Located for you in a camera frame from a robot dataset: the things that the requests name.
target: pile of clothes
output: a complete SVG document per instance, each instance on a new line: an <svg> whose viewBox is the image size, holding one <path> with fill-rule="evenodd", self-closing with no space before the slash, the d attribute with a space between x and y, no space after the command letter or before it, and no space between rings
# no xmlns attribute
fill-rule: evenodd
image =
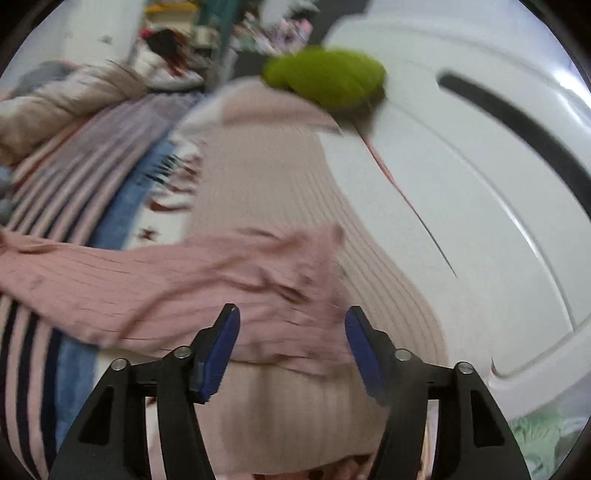
<svg viewBox="0 0 591 480"><path fill-rule="evenodd" d="M189 56L189 42L181 32L171 28L144 28L134 67L153 92L195 90L203 85L203 77L189 65Z"/></svg>
<svg viewBox="0 0 591 480"><path fill-rule="evenodd" d="M246 11L242 22L234 27L230 45L234 50L266 55L300 51L312 34L311 20L320 11L314 1L298 0L284 18L267 28L261 25L256 9Z"/></svg>

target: black border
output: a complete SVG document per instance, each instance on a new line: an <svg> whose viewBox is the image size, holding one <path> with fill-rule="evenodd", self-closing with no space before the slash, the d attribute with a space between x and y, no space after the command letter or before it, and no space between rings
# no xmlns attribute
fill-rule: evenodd
<svg viewBox="0 0 591 480"><path fill-rule="evenodd" d="M2 0L0 5L0 75L33 29L63 0ZM521 0L556 35L591 89L591 14L588 0ZM19 472L14 456L5 451L0 436L0 471L15 479L30 478ZM591 478L591 421L552 480Z"/></svg>

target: white wall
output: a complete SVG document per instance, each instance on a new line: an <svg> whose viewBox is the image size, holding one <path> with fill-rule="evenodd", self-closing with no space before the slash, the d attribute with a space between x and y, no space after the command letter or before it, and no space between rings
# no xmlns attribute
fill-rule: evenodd
<svg viewBox="0 0 591 480"><path fill-rule="evenodd" d="M25 40L0 77L0 90L10 90L18 79L42 61L59 60L71 0L65 0Z"/></svg>
<svg viewBox="0 0 591 480"><path fill-rule="evenodd" d="M63 52L75 63L127 60L144 13L144 0L69 0ZM109 37L110 43L101 39Z"/></svg>

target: blue fabric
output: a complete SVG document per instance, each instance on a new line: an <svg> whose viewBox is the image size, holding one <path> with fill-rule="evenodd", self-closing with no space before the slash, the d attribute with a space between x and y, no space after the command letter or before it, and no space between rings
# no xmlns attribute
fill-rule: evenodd
<svg viewBox="0 0 591 480"><path fill-rule="evenodd" d="M89 247L121 250L129 234L135 214L152 186L147 174L153 173L174 150L168 134L156 143L131 171L113 200L105 210ZM95 345L80 343L64 337L61 344L56 385L56 442L59 448L66 433L94 384L95 363L99 349Z"/></svg>

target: gray fabric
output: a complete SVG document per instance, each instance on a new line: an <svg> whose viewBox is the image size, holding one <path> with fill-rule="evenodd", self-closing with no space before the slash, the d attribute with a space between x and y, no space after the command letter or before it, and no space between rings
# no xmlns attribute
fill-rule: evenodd
<svg viewBox="0 0 591 480"><path fill-rule="evenodd" d="M12 93L12 98L28 95L46 83L63 80L74 70L75 68L59 60L45 61L20 78L17 88Z"/></svg>
<svg viewBox="0 0 591 480"><path fill-rule="evenodd" d="M6 225L12 214L12 172L0 167L0 225Z"/></svg>

